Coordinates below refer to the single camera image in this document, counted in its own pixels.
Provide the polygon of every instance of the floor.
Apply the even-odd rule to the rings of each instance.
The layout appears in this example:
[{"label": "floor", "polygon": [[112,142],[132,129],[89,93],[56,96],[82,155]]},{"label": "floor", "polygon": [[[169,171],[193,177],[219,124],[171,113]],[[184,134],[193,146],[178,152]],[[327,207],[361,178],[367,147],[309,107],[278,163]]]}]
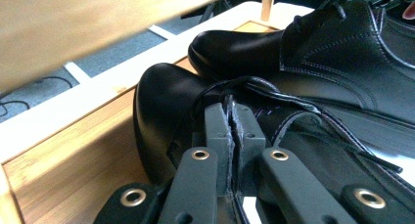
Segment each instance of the floor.
[{"label": "floor", "polygon": [[0,93],[0,123],[33,108],[82,80],[92,78],[168,38],[197,25],[201,16],[187,19],[173,18],[105,48],[91,56],[72,61],[60,69],[5,96]]}]

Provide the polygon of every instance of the gray carpet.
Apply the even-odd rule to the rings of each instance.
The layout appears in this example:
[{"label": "gray carpet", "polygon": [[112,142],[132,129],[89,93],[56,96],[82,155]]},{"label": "gray carpet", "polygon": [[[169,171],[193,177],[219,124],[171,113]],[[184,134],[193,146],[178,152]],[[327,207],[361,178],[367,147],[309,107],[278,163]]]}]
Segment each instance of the gray carpet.
[{"label": "gray carpet", "polygon": [[[197,25],[199,20],[200,17],[185,20],[174,18],[158,24],[158,26],[173,34],[179,34]],[[150,30],[146,30],[93,55],[73,62],[89,76],[94,77],[164,41],[164,38],[152,33]],[[0,93],[0,123],[78,84],[70,73],[62,67],[48,76],[27,84],[12,93],[6,95],[5,93]]]}]

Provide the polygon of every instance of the black shoe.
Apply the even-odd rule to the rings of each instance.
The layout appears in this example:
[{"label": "black shoe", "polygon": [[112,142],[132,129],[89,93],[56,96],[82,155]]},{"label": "black shoe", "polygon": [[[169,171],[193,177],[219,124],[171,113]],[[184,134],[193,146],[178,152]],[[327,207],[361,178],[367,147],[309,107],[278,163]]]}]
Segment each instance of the black shoe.
[{"label": "black shoe", "polygon": [[[253,77],[210,85],[195,74],[168,64],[155,65],[143,74],[134,101],[138,149],[146,172],[153,182],[161,184],[172,178],[185,151],[208,144],[200,142],[195,136],[204,138],[201,136],[206,131],[204,109],[216,103],[221,103],[225,118],[229,120],[232,132],[229,139],[235,145],[235,149],[226,149],[230,154],[225,157],[229,159],[228,162],[233,161],[228,163],[229,166],[235,167],[224,171],[238,174],[226,176],[226,179],[232,179],[228,188],[233,192],[226,195],[228,199],[224,205],[230,209],[222,209],[224,206],[221,205],[218,207],[218,213],[225,213],[226,220],[230,221],[226,223],[233,223],[234,220],[229,210],[235,207],[230,206],[229,201],[245,194],[244,178],[249,176],[246,171],[255,174],[252,181],[258,187],[257,190],[254,187],[254,196],[257,195],[270,205],[279,204],[278,199],[269,194],[266,184],[270,178],[259,175],[262,170],[259,171],[255,165],[258,157],[253,157],[252,161],[240,160],[244,150],[253,152],[251,148],[244,148],[246,145],[242,143],[243,138],[249,137],[257,144],[260,137],[259,133],[250,134],[252,131],[247,131],[251,130],[252,123],[249,128],[240,127],[243,120],[240,114],[234,115],[238,104],[245,106],[240,111],[253,112],[266,139],[262,150],[274,147],[294,153],[321,185],[359,222],[390,223],[396,218],[415,220],[413,194],[409,193],[414,188],[401,181],[392,170],[388,170],[392,168],[390,164],[370,155],[370,151],[351,132],[320,107],[297,97],[282,95],[275,87]],[[241,164],[250,164],[254,170],[244,170],[242,168],[245,167],[240,167]],[[189,184],[189,189],[197,189],[194,186]],[[370,215],[371,212],[366,211],[354,213],[367,208],[364,204],[354,202],[350,187],[356,186],[376,191],[387,203],[393,205],[381,210],[383,215]]]},{"label": "black shoe", "polygon": [[207,31],[189,47],[204,78],[255,75],[281,91],[415,124],[415,28],[363,1],[332,6],[271,33]]}]

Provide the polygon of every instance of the dress shoe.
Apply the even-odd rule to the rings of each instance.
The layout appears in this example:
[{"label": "dress shoe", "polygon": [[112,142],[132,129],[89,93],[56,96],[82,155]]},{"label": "dress shoe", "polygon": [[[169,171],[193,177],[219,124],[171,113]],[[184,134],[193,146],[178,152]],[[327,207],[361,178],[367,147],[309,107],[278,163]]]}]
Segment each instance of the dress shoe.
[{"label": "dress shoe", "polygon": [[198,35],[189,58],[204,78],[255,75],[325,105],[415,124],[415,28],[351,1],[295,17],[285,30]]},{"label": "dress shoe", "polygon": [[[352,214],[354,218],[362,222],[373,222],[372,218],[381,218],[378,220],[388,223],[391,220],[385,219],[385,216],[396,219],[405,213],[406,219],[402,217],[401,220],[415,220],[415,208],[411,206],[413,194],[408,194],[408,189],[413,187],[399,180],[383,163],[368,155],[370,151],[364,146],[359,146],[360,144],[354,141],[352,133],[343,128],[339,121],[308,101],[279,94],[276,88],[264,81],[242,80],[240,78],[226,85],[222,82],[216,83],[213,85],[216,88],[213,88],[211,83],[199,76],[173,65],[159,64],[146,70],[136,89],[134,126],[140,157],[153,182],[161,184],[172,178],[183,153],[191,147],[200,146],[195,145],[198,144],[195,133],[205,132],[204,124],[198,122],[200,118],[204,120],[204,111],[197,111],[196,106],[204,110],[213,103],[221,103],[226,116],[231,115],[231,140],[236,146],[235,150],[228,149],[233,152],[228,159],[235,159],[229,164],[236,167],[227,171],[239,171],[239,157],[244,150],[239,137],[255,137],[250,132],[245,132],[239,124],[242,119],[233,115],[235,106],[242,104],[253,112],[267,140],[265,146],[293,152],[346,208],[355,205],[349,202],[348,188],[351,185],[378,191],[386,201],[398,203],[385,208],[384,211],[388,212],[386,215],[355,213]],[[228,176],[234,182],[241,179],[240,176]],[[269,188],[259,182],[266,183],[267,178],[258,176],[257,179],[255,181],[259,198],[268,204],[278,205],[274,195],[268,193]],[[235,189],[233,194],[241,195],[238,186],[232,189]],[[225,199],[225,207],[234,208],[229,203],[234,197],[229,198]],[[232,215],[229,216],[229,212],[226,211],[229,209],[221,210],[222,207],[219,206],[218,213],[227,213],[226,218],[220,217],[225,218],[226,222],[220,219],[219,223],[234,223]],[[397,208],[400,208],[399,213],[395,213]]]}]

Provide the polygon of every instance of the metal ring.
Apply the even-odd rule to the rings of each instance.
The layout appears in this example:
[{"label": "metal ring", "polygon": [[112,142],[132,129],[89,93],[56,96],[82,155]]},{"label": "metal ring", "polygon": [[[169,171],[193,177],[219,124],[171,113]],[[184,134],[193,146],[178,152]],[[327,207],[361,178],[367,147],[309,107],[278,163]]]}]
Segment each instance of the metal ring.
[{"label": "metal ring", "polygon": [[[133,201],[129,201],[128,196],[133,195],[133,194],[137,194],[138,198]],[[132,207],[132,206],[139,205],[145,199],[146,199],[146,192],[144,192],[141,189],[131,188],[131,189],[126,190],[124,193],[122,193],[120,201],[122,205],[127,206],[127,207]]]},{"label": "metal ring", "polygon": [[378,194],[375,194],[366,189],[354,190],[354,196],[363,204],[373,208],[384,208],[387,203]]},{"label": "metal ring", "polygon": [[203,160],[209,157],[209,153],[204,150],[197,150],[192,153],[193,159]]},{"label": "metal ring", "polygon": [[272,150],[271,151],[271,157],[273,157],[274,159],[277,159],[277,160],[287,160],[289,156],[286,153],[283,153],[281,151]]}]

